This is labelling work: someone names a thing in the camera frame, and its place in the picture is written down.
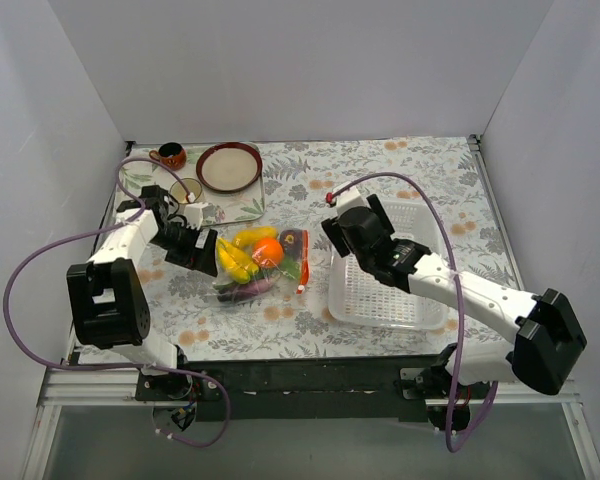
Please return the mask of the yellow fake banana bunch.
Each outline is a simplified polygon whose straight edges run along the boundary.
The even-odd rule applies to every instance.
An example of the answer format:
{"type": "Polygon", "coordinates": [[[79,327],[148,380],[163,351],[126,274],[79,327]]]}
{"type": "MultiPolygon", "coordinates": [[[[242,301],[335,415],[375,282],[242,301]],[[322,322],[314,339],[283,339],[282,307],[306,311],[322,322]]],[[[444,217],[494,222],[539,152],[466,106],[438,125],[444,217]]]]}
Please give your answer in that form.
{"type": "Polygon", "coordinates": [[[221,237],[217,239],[216,251],[221,267],[238,284],[249,283],[260,271],[246,252],[221,237]]]}

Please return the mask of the clear zip top bag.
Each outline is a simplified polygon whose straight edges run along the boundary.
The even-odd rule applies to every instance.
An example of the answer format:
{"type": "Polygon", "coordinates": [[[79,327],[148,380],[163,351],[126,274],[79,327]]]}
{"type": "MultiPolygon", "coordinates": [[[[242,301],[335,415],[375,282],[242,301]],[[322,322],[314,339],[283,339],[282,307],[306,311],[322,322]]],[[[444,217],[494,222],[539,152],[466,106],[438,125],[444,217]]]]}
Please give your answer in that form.
{"type": "MultiPolygon", "coordinates": [[[[279,234],[286,229],[297,229],[297,228],[277,228],[278,230],[278,237],[276,238],[276,240],[279,241],[279,234]]],[[[304,231],[304,248],[303,251],[301,253],[300,256],[298,257],[293,257],[293,256],[288,256],[288,257],[292,257],[298,261],[301,262],[301,269],[302,269],[302,275],[301,275],[301,279],[299,281],[290,279],[288,277],[286,277],[285,275],[282,274],[282,272],[279,270],[278,266],[277,267],[273,267],[273,268],[260,268],[259,273],[251,280],[259,280],[259,279],[269,279],[272,280],[274,282],[272,288],[264,293],[261,294],[251,300],[246,300],[240,303],[220,303],[217,298],[216,298],[216,290],[215,290],[215,286],[219,286],[219,285],[225,285],[225,284],[229,284],[233,281],[228,275],[227,273],[223,270],[223,268],[221,267],[218,259],[217,259],[217,251],[216,251],[216,262],[219,268],[219,276],[216,279],[216,281],[212,284],[212,288],[213,288],[213,298],[215,300],[215,302],[220,305],[220,306],[234,306],[234,305],[238,305],[238,304],[242,304],[242,303],[251,303],[253,301],[259,300],[264,296],[267,296],[269,294],[272,293],[276,293],[276,294],[283,294],[283,295],[290,295],[292,293],[295,294],[301,294],[305,291],[306,286],[309,282],[309,278],[310,278],[310,270],[309,270],[309,232],[301,229],[304,231]]],[[[243,250],[244,252],[246,252],[251,258],[252,258],[252,247],[253,245],[246,249],[243,250]]]]}

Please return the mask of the orange fake fruit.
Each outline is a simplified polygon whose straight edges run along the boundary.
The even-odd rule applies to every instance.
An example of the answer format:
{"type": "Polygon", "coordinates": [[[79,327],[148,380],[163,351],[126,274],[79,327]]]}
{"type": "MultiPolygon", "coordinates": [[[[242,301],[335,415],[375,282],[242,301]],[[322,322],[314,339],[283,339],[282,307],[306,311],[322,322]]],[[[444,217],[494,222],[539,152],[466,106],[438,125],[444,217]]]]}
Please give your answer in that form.
{"type": "Polygon", "coordinates": [[[277,267],[284,257],[284,249],[275,238],[262,238],[252,247],[252,259],[261,268],[277,267]]]}

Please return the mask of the round dark purple fake fruit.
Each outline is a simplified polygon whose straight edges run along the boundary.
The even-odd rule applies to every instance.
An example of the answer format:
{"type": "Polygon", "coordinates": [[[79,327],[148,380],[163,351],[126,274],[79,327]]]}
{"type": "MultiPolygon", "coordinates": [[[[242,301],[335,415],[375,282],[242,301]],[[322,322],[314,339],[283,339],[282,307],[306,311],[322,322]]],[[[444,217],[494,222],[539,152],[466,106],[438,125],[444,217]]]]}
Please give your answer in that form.
{"type": "Polygon", "coordinates": [[[304,231],[301,229],[286,229],[279,234],[281,244],[286,256],[298,257],[304,248],[304,231]]]}

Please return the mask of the small green fake cucumber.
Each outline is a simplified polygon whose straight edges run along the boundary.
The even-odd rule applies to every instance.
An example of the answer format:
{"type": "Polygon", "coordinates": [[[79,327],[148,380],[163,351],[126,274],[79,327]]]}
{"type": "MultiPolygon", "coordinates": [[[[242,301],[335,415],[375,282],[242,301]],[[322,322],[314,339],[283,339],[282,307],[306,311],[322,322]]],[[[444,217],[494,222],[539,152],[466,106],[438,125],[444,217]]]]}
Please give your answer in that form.
{"type": "Polygon", "coordinates": [[[279,270],[286,277],[299,281],[302,275],[301,262],[286,256],[278,266],[279,270]]]}

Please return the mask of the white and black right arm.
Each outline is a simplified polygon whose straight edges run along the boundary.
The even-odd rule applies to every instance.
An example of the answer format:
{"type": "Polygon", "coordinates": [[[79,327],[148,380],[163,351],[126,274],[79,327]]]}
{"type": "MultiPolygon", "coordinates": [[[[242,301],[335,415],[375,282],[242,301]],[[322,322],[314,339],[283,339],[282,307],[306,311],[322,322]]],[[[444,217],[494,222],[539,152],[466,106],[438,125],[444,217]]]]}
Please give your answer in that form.
{"type": "Polygon", "coordinates": [[[399,239],[380,200],[350,189],[337,214],[321,226],[341,257],[354,255],[362,271],[405,293],[455,307],[503,338],[502,344],[461,350],[447,346],[421,377],[422,388],[455,397],[478,383],[519,381],[558,394],[587,346],[568,298],[554,289],[534,294],[456,272],[427,246],[399,239]]]}

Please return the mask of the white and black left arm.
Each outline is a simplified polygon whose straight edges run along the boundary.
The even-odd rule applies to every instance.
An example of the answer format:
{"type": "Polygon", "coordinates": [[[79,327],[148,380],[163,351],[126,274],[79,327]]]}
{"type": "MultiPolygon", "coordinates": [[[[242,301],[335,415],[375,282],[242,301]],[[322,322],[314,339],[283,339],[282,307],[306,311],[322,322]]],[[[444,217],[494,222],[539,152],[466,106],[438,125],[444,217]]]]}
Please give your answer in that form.
{"type": "Polygon", "coordinates": [[[173,400],[192,396],[195,381],[183,369],[182,349],[152,327],[137,265],[154,245],[168,263],[217,276],[217,232],[202,231],[205,208],[180,203],[157,185],[144,187],[137,200],[120,203],[114,216],[117,228],[66,276],[78,341],[124,357],[145,376],[148,387],[173,400]]]}

